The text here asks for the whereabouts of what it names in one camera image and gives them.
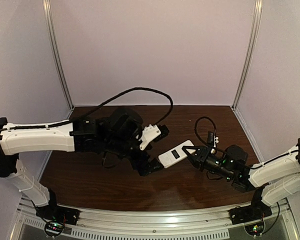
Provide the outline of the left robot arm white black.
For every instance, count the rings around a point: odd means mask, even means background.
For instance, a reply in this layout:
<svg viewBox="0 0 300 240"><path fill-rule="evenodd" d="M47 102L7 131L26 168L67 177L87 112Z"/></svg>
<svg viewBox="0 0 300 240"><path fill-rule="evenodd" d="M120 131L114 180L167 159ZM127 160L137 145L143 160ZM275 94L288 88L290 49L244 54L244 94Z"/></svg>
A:
<svg viewBox="0 0 300 240"><path fill-rule="evenodd" d="M80 117L55 123L26 125L0 118L0 178L7 178L41 210L57 208L55 193L41 185L23 166L19 154L37 151L93 152L128 159L139 175L159 171L163 165L151 159L151 143L169 134L165 125L143 125L141 116L120 107L99 119Z"/></svg>

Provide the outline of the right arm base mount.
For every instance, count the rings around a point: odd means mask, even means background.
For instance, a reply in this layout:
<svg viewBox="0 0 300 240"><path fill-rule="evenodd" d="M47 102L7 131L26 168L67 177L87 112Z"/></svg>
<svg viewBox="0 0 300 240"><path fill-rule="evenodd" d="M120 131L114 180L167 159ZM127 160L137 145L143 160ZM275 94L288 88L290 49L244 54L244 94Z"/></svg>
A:
<svg viewBox="0 0 300 240"><path fill-rule="evenodd" d="M252 237L265 234L265 217L272 215L271 207L262 202L262 192L264 188L257 189L252 197L250 205L237 206L228 211L233 225L246 224L257 221L256 223L244 227L246 233Z"/></svg>

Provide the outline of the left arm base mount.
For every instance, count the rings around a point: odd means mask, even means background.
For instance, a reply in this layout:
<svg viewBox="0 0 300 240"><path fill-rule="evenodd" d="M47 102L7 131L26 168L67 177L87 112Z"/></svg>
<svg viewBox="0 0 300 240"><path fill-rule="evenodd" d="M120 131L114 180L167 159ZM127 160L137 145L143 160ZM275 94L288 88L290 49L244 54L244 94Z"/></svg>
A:
<svg viewBox="0 0 300 240"><path fill-rule="evenodd" d="M47 205L36 206L34 203L32 204L36 210L36 215L45 222L43 227L45 234L55 239L63 233L66 224L72 226L77 224L81 211L76 208L58 205L54 191L48 189L48 192L49 201Z"/></svg>

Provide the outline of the white remote control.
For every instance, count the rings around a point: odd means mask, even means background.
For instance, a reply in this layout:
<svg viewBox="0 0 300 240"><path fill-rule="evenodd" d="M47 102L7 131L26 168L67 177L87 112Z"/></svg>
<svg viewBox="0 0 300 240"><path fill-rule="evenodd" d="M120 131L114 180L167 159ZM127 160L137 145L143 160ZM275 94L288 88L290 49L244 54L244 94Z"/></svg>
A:
<svg viewBox="0 0 300 240"><path fill-rule="evenodd" d="M182 150L182 147L193 147L194 144L191 140L186 140L176 147L160 154L158 156L158 161L163 165L165 169L177 164L178 162L187 158L187 154Z"/></svg>

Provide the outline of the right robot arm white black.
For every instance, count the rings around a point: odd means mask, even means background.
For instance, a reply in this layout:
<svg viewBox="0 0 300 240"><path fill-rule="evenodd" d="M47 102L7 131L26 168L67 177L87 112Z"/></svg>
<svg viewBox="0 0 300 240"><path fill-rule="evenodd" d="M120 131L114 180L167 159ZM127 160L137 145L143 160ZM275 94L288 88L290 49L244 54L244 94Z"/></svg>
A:
<svg viewBox="0 0 300 240"><path fill-rule="evenodd" d="M231 182L238 191L254 191L252 205L272 206L300 191L300 137L285 153L265 162L247 165L248 154L237 145L229 146L222 157L209 146L183 146L190 163Z"/></svg>

